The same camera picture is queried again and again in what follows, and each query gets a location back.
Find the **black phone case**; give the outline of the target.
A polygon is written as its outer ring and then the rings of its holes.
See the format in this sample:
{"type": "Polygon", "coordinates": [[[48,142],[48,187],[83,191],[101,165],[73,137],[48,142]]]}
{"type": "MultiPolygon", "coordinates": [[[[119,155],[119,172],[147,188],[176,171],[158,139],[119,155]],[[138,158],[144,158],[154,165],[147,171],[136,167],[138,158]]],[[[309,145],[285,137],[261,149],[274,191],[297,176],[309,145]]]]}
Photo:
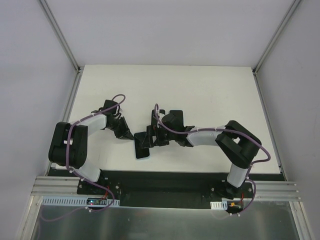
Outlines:
{"type": "MultiPolygon", "coordinates": [[[[164,109],[159,110],[160,116],[158,117],[159,119],[166,114],[166,111],[164,109]]],[[[155,128],[158,128],[160,126],[159,122],[157,121],[155,117],[155,110],[153,109],[151,111],[151,125],[155,128]]]]}

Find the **gold phone with black screen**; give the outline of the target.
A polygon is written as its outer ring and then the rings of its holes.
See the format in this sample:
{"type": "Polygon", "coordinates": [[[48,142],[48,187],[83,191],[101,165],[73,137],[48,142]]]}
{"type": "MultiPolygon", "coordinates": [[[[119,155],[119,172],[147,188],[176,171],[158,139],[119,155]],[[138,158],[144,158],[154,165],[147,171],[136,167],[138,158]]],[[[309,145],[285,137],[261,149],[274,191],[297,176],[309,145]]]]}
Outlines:
{"type": "Polygon", "coordinates": [[[184,127],[184,115],[182,110],[170,110],[170,123],[175,129],[182,129],[184,127]]]}

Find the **light blue three-hole phone case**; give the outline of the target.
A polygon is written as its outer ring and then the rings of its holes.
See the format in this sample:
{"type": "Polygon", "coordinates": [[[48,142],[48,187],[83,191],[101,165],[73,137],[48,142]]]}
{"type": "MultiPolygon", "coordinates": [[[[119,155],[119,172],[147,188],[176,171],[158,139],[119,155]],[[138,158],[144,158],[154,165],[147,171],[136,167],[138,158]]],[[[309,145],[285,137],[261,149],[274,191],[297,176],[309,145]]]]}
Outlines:
{"type": "Polygon", "coordinates": [[[184,113],[182,110],[175,110],[175,116],[177,118],[177,125],[180,129],[184,128],[184,113]]]}

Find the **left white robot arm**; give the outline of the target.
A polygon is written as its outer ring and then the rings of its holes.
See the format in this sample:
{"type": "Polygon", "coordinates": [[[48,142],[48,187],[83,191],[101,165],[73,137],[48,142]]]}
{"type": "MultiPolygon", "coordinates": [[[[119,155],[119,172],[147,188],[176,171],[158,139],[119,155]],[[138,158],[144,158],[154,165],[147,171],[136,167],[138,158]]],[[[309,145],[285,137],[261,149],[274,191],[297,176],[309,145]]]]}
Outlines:
{"type": "Polygon", "coordinates": [[[58,122],[55,126],[48,159],[61,167],[89,181],[88,188],[99,195],[105,191],[106,183],[103,171],[88,159],[88,139],[97,131],[109,129],[120,140],[133,140],[120,104],[107,99],[104,105],[90,115],[74,122],[58,122]]]}

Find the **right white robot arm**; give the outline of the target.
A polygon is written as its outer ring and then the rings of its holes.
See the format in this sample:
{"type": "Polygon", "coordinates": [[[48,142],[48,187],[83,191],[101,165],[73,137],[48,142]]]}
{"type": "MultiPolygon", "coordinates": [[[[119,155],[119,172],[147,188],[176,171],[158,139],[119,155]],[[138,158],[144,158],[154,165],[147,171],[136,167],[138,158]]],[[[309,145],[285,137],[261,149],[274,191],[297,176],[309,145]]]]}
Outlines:
{"type": "Polygon", "coordinates": [[[261,141],[235,120],[217,129],[203,130],[194,125],[185,126],[182,110],[163,109],[151,113],[151,124],[143,132],[134,134],[135,157],[146,158],[153,147],[163,147],[171,141],[181,147],[219,147],[231,162],[224,183],[214,189],[223,198],[233,199],[243,191],[243,183],[261,141]]]}

